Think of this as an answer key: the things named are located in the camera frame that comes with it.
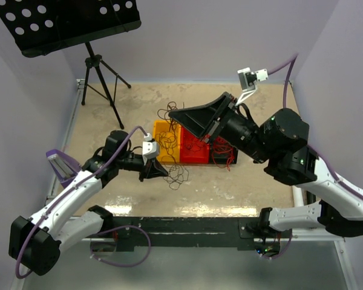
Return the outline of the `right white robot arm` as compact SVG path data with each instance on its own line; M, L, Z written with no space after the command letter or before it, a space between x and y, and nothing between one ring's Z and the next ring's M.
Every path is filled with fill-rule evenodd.
M261 210L251 228L272 237L295 228L323 228L341 237L363 236L363 188L331 169L309 144L309 125L292 109L276 111L256 124L249 108L229 93L201 106L170 111L169 117L196 138L212 143L222 138L243 152L274 180L318 197L300 207Z

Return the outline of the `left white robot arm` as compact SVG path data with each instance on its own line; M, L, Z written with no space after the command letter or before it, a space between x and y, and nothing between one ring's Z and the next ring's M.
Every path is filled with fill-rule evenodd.
M113 227L113 215L108 210L93 206L79 219L72 215L90 197L100 192L120 170L138 172L139 181L167 177L159 163L160 146L151 134L143 133L142 152L135 154L131 134L114 130L84 165L71 169L70 156L59 150L47 152L47 157L63 186L63 191L49 204L28 218L18 216L11 224L8 253L15 259L15 276L24 279L31 273L42 276L49 272L60 255L80 240L98 235L117 236L119 230L135 229L145 238L149 235L136 225Z

